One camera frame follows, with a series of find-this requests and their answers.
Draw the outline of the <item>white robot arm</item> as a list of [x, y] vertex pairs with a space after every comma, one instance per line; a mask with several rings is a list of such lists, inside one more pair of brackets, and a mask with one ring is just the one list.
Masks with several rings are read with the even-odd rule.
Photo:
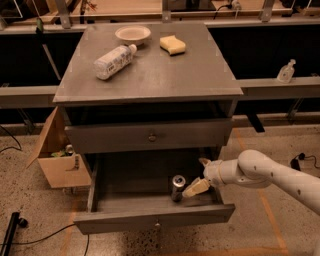
[[320, 179], [279, 164], [257, 150], [244, 150], [237, 159], [200, 158], [204, 178], [196, 178], [182, 192], [190, 198], [210, 187], [236, 184], [247, 188], [264, 188], [274, 184], [316, 214], [320, 214]]

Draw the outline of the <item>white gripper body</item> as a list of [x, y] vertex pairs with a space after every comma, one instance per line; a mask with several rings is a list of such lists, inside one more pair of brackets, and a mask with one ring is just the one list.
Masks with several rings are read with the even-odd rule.
[[212, 187], [218, 187], [223, 184], [220, 174], [221, 160], [211, 161], [211, 163], [204, 167], [203, 175]]

